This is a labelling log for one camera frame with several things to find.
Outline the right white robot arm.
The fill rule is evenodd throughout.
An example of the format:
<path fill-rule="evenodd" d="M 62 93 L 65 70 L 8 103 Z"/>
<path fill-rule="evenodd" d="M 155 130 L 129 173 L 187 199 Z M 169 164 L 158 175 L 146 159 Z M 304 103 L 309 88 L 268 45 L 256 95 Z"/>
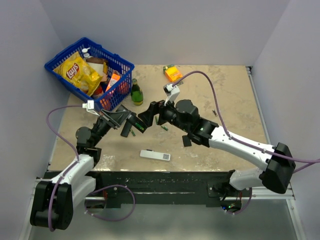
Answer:
<path fill-rule="evenodd" d="M 217 188 L 218 191 L 230 197 L 252 187 L 266 187 L 277 194 L 287 191 L 296 168 L 287 145 L 279 142 L 273 146 L 239 135 L 232 139 L 222 126 L 201 117 L 198 108 L 189 99 L 177 103 L 153 101 L 138 117 L 151 127 L 155 115 L 158 115 L 159 125 L 169 123 L 179 128 L 191 142 L 228 152 L 255 165 L 250 170 L 230 171 L 228 180 L 221 184 L 221 188 Z"/>

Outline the black battery cover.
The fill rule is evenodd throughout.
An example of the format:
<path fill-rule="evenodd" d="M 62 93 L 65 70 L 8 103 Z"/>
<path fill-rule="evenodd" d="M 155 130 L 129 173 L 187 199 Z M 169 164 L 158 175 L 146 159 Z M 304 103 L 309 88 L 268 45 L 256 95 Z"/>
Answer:
<path fill-rule="evenodd" d="M 182 141 L 183 141 L 184 147 L 191 147 L 192 146 L 192 142 L 187 135 L 182 136 Z"/>

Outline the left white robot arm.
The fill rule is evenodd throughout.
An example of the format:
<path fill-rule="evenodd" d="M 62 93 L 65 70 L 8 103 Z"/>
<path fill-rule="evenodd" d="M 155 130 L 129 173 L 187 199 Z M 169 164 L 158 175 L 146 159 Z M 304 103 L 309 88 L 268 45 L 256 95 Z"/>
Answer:
<path fill-rule="evenodd" d="M 121 105 L 115 112 L 103 110 L 97 116 L 92 128 L 82 126 L 76 131 L 76 145 L 72 146 L 75 159 L 58 175 L 36 185 L 30 213 L 32 226 L 65 230 L 82 199 L 103 192 L 104 184 L 87 175 L 101 157 L 97 144 L 110 129 L 119 128 L 134 113 Z"/>

